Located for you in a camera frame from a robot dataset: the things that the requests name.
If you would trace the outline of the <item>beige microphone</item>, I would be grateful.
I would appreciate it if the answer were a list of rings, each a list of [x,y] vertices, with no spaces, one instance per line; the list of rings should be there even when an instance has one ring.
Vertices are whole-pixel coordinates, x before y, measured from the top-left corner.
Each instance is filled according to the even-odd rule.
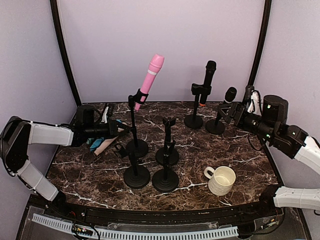
[[[113,143],[118,137],[110,138],[110,139],[105,139],[100,146],[93,152],[95,156],[100,155],[109,145]]]

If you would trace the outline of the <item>black stand of pink microphone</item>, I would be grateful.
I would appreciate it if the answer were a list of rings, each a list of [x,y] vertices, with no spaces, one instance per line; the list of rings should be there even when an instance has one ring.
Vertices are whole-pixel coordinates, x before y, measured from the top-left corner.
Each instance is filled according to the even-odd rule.
[[[147,99],[148,95],[149,95],[148,93],[142,93],[141,89],[139,88],[135,95],[128,96],[128,106],[130,108],[130,115],[131,115],[130,131],[132,132],[133,140],[128,142],[125,149],[128,152],[134,152],[137,158],[142,158],[145,155],[147,155],[147,153],[149,152],[149,146],[145,140],[138,139],[134,108],[136,106],[136,103],[140,105],[144,105],[146,100],[142,100],[142,97],[145,97],[145,99]]]

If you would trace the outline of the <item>mint green microphone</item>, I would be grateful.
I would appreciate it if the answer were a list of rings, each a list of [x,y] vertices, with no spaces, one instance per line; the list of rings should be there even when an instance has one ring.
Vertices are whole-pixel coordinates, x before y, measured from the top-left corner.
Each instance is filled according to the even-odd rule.
[[[88,138],[87,141],[86,141],[86,144],[87,145],[91,145],[93,141],[94,141],[93,138]]]

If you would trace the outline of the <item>blue microphone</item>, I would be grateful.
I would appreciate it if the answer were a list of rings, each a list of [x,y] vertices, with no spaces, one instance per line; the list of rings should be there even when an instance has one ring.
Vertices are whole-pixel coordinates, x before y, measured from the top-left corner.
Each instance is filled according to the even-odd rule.
[[[106,140],[106,138],[103,138],[103,137],[97,138],[97,139],[94,139],[94,138],[93,138],[92,144],[89,145],[89,150],[90,150],[92,153],[94,153],[94,151],[100,146],[100,144],[101,144],[104,140]]]

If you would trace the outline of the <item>black stand of blue microphone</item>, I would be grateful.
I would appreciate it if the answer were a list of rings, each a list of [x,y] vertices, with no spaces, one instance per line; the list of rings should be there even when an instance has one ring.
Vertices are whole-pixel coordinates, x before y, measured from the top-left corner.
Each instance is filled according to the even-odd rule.
[[[125,184],[131,189],[142,189],[150,181],[150,172],[143,165],[138,164],[138,159],[133,151],[127,151],[122,144],[117,143],[113,152],[118,158],[128,157],[131,166],[123,174]]]

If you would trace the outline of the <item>black stand of beige microphone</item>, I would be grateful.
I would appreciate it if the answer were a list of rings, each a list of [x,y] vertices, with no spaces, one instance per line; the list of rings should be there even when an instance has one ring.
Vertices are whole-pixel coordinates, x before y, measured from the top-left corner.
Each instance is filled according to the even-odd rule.
[[[164,146],[156,152],[155,159],[161,166],[164,165],[165,160],[170,166],[173,166],[178,163],[180,158],[178,151],[175,149],[176,141],[172,140],[171,134],[171,127],[176,124],[176,118],[163,117],[162,123],[165,130]]]

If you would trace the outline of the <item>black stand of green microphone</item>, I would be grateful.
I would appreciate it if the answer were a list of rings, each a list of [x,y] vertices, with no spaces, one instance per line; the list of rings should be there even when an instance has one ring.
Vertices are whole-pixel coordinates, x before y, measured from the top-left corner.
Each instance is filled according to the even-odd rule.
[[[179,185],[179,177],[166,161],[163,162],[163,169],[158,170],[152,177],[153,187],[161,193],[169,193]]]

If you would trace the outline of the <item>pink microphone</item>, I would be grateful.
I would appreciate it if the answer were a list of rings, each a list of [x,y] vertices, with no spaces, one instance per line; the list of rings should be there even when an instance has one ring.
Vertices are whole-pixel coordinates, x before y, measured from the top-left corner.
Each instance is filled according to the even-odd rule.
[[[145,76],[145,79],[143,81],[143,84],[141,88],[138,90],[136,96],[136,104],[134,109],[138,111],[143,105],[149,95],[149,91],[152,87],[152,84],[155,81],[155,78],[158,74],[158,72],[161,70],[163,64],[165,61],[165,57],[159,54],[155,54],[151,61],[149,62],[148,69],[147,69],[147,74]]]

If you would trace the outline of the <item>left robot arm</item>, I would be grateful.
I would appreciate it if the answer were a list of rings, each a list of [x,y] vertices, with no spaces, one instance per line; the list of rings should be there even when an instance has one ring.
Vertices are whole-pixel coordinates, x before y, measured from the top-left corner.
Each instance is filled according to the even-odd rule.
[[[30,145],[80,147],[88,139],[113,139],[129,132],[129,126],[112,119],[113,105],[99,112],[92,105],[76,109],[70,123],[49,124],[12,116],[0,134],[0,158],[6,172],[51,202],[51,210],[60,218],[71,213],[66,195],[51,183],[31,162]]]

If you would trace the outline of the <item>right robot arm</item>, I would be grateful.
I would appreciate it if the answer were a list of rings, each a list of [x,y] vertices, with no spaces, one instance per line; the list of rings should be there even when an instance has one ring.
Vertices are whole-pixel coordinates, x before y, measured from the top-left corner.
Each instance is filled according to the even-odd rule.
[[[320,144],[297,125],[288,125],[289,103],[277,95],[265,95],[262,114],[247,112],[237,103],[221,104],[218,112],[226,123],[250,132],[269,143],[291,159],[295,159],[320,172]],[[300,208],[318,211],[320,190],[318,188],[289,188],[276,184],[268,185],[259,196],[255,213],[266,217],[274,208]]]

